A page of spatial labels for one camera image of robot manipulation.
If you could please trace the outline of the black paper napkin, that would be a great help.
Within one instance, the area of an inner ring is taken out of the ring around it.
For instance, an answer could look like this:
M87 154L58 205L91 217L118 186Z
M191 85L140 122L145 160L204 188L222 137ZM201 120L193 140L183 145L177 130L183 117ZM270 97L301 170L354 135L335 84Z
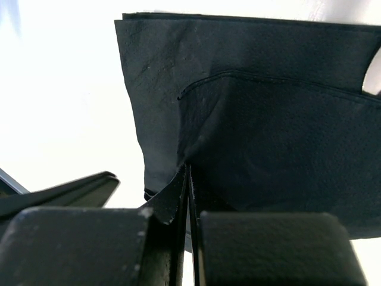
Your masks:
M145 198L181 165L241 211L328 212L380 236L380 27L161 13L115 22Z

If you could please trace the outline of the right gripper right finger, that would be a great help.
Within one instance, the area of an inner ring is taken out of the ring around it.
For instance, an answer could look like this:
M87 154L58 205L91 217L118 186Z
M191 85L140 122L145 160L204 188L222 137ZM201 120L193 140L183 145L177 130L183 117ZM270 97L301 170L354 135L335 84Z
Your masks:
M188 168L196 285L366 285L338 219L237 212Z

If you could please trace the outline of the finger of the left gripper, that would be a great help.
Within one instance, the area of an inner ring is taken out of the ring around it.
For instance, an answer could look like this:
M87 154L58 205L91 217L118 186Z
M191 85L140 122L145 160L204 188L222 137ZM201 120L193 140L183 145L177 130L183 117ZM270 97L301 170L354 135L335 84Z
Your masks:
M36 206L102 207L119 184L115 174L101 172L50 189L1 198L1 220Z

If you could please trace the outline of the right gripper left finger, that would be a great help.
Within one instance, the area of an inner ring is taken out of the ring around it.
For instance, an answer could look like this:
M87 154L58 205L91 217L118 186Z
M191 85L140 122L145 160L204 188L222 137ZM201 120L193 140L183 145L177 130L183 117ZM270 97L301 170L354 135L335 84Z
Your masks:
M187 168L136 209L29 207L1 220L2 285L180 285Z

